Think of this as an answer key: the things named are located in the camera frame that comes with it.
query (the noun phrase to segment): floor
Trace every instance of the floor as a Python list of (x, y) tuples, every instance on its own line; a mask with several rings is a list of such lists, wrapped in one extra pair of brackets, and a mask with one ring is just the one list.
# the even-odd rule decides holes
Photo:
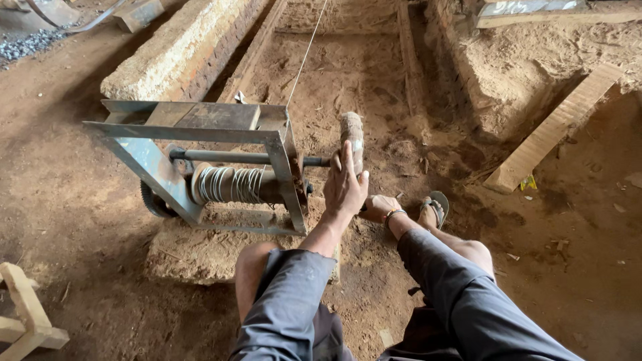
[[(102, 79), (183, 3), (163, 1), (168, 13), (135, 35), (109, 21), (0, 72), (0, 258), (42, 285), (52, 323), (71, 336), (64, 349), (39, 349), (28, 360), (218, 360), (234, 343), (232, 285), (144, 277), (160, 221), (145, 210), (137, 177), (81, 123), (106, 117)], [(248, 98), (284, 103), (308, 40), (276, 34)], [(418, 50), (432, 67), (426, 69), (445, 69), (427, 76), (428, 87), (454, 89), (452, 70), (436, 52)], [(416, 216), (425, 194), (444, 191), (451, 200), (446, 230), (491, 249), (507, 275), (498, 276), (500, 287), (537, 324), (584, 358), (637, 359), (642, 189), (625, 177), (642, 171), (639, 97), (611, 89), (587, 125), (535, 169), (537, 190), (503, 196), (470, 180), (511, 145), (478, 139), (447, 96), (429, 105), (439, 121), (433, 142), (423, 144), (409, 117), (403, 72), (394, 33), (320, 35), (290, 105), (299, 150), (331, 153), (339, 113), (358, 112), (371, 193), (403, 193), (402, 205)], [(322, 189), (325, 171), (306, 174)], [(558, 252), (553, 240), (569, 243)], [(353, 221), (344, 235), (341, 273), (341, 284), (329, 286), (322, 301), (341, 315), (357, 358), (374, 359), (383, 350), (379, 331), (389, 329), (399, 341), (421, 294), (408, 296), (414, 282), (391, 235), (366, 221)], [(4, 296), (0, 314), (10, 315)]]

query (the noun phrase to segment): crushed stone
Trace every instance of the crushed stone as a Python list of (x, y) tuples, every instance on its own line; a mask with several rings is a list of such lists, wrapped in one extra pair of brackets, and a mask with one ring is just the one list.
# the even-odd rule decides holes
[(26, 39), (16, 41), (5, 40), (0, 44), (0, 57), (8, 61), (18, 60), (27, 55), (34, 54), (38, 50), (45, 50), (49, 45), (67, 35), (56, 30), (40, 29), (37, 33), (29, 35)]

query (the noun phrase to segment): wooden stool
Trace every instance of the wooden stool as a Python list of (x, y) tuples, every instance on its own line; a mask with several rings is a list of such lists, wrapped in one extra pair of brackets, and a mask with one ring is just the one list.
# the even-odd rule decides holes
[(11, 263), (0, 265), (0, 283), (6, 285), (21, 321), (0, 317), (0, 341), (12, 345), (0, 354), (0, 361), (19, 361), (36, 347), (60, 349), (69, 334), (51, 327), (34, 291), (38, 284), (28, 279), (22, 269)]

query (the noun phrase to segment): bracelet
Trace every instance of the bracelet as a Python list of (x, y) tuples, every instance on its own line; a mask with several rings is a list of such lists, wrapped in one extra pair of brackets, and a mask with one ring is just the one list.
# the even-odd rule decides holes
[(386, 228), (388, 228), (390, 218), (392, 218), (392, 216), (396, 215), (397, 213), (404, 213), (405, 215), (408, 215), (408, 213), (403, 209), (391, 209), (390, 212), (388, 212), (388, 214), (383, 217), (383, 223)]

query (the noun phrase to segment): metal axle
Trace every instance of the metal axle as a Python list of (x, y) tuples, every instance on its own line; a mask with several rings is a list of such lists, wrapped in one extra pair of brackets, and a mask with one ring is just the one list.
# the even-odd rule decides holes
[[(220, 152), (217, 150), (171, 150), (170, 159), (184, 159), (186, 161), (224, 162), (244, 164), (270, 165), (270, 156), (267, 153), (234, 153)], [(328, 157), (303, 157), (303, 166), (330, 167)]]

